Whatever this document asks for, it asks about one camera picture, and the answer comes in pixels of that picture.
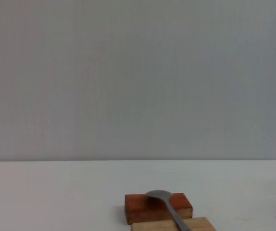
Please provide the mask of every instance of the white table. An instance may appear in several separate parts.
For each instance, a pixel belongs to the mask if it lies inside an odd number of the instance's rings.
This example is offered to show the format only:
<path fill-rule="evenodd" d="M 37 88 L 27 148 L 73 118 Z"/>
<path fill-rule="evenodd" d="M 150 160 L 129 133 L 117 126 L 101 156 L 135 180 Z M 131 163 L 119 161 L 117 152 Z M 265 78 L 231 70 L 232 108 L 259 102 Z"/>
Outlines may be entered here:
<path fill-rule="evenodd" d="M 276 161 L 0 163 L 0 231 L 129 231 L 124 195 L 153 189 L 218 231 L 276 231 Z"/>

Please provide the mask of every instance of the spoon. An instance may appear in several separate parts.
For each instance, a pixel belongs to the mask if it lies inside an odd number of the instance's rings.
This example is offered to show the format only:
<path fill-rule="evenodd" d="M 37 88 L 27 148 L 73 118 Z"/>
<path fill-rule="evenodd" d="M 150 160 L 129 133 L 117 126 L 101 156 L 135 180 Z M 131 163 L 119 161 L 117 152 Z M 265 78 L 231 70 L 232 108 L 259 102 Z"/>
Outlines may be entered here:
<path fill-rule="evenodd" d="M 146 193 L 147 196 L 160 199 L 165 202 L 169 212 L 171 213 L 173 219 L 175 220 L 177 226 L 181 231 L 192 231 L 187 224 L 183 221 L 183 219 L 179 216 L 179 214 L 173 209 L 169 200 L 172 196 L 172 193 L 164 191 L 164 190 L 154 190 Z"/>

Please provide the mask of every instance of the wood grain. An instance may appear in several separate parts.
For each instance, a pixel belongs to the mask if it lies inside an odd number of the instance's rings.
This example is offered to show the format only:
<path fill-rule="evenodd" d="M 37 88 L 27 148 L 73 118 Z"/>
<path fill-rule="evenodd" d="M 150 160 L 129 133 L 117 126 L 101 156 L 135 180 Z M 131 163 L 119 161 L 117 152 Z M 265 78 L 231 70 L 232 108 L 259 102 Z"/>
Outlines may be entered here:
<path fill-rule="evenodd" d="M 192 231 L 216 231 L 207 218 L 189 218 L 184 219 L 184 222 L 192 229 Z M 134 223 L 131 226 L 131 231 L 178 231 L 174 221 L 151 221 Z"/>
<path fill-rule="evenodd" d="M 192 218 L 193 208 L 183 193 L 174 193 L 170 203 L 182 218 Z M 129 225 L 172 219 L 164 202 L 144 194 L 125 195 L 125 215 Z"/>

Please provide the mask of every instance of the white backdrop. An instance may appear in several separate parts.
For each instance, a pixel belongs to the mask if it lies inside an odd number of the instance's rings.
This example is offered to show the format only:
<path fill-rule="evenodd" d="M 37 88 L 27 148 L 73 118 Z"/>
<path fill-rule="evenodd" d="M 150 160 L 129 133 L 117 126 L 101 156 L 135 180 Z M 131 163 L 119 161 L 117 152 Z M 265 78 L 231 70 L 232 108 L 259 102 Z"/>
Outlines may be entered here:
<path fill-rule="evenodd" d="M 0 160 L 276 159 L 276 1 L 0 0 Z"/>

